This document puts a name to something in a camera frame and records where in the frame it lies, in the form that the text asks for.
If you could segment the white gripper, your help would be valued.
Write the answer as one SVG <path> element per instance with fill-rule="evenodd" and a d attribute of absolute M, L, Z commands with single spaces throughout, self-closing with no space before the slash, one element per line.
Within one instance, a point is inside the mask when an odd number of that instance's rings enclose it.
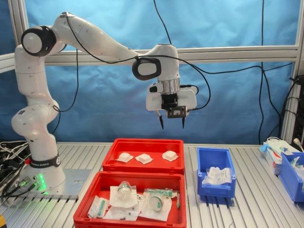
<path fill-rule="evenodd" d="M 197 106 L 196 94 L 198 89 L 193 85 L 182 85 L 180 91 L 177 92 L 177 106 L 186 106 L 186 108 L 194 109 Z M 161 128 L 164 129 L 163 118 L 160 114 L 163 94 L 161 83 L 154 83 L 148 87 L 148 94 L 146 97 L 146 108 L 148 111 L 155 111 L 155 114 L 160 121 Z M 182 118 L 182 128 L 185 126 L 185 117 Z"/>

